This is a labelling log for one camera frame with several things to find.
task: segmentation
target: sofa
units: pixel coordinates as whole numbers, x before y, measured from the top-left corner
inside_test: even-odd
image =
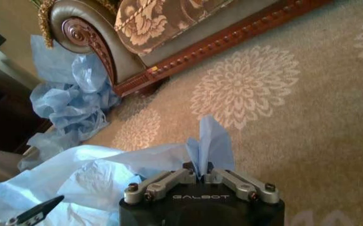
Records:
[[[119,96],[147,96],[171,75],[329,1],[51,0],[49,33],[69,51],[97,54]]]

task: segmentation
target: sofa leg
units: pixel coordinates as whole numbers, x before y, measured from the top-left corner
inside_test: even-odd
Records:
[[[156,90],[159,89],[159,87],[163,85],[164,82],[167,82],[169,80],[169,78],[164,78],[159,81],[156,81],[155,83],[152,83],[151,85],[145,86],[144,88],[139,89],[135,93],[141,97],[141,98],[147,98],[149,97]]]

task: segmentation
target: metal bracket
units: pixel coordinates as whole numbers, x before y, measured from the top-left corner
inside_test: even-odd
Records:
[[[213,169],[204,175],[205,183],[223,183],[236,193],[239,199],[253,201],[259,199],[269,204],[279,202],[279,190],[273,184],[263,183],[252,176],[224,169]]]
[[[163,199],[177,184],[193,184],[195,181],[196,175],[192,170],[180,169],[176,172],[161,172],[139,185],[128,186],[124,190],[124,202],[137,204],[143,199],[147,201]]]

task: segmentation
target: floral carpet pattern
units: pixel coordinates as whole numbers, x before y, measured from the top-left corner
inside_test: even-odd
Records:
[[[236,170],[279,187],[287,226],[363,226],[363,0],[333,1],[149,98],[128,96],[87,143],[185,143],[205,114],[227,128]]]
[[[199,119],[213,114],[225,128],[233,125],[236,129],[260,116],[269,117],[299,80],[297,64],[288,51],[269,46],[236,51],[216,62],[196,85],[192,113]]]

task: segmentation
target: sofa armrest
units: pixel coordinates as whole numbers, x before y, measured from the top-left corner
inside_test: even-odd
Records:
[[[52,36],[75,53],[93,51],[115,86],[145,69],[113,29],[116,16],[95,0],[57,0],[49,13]]]

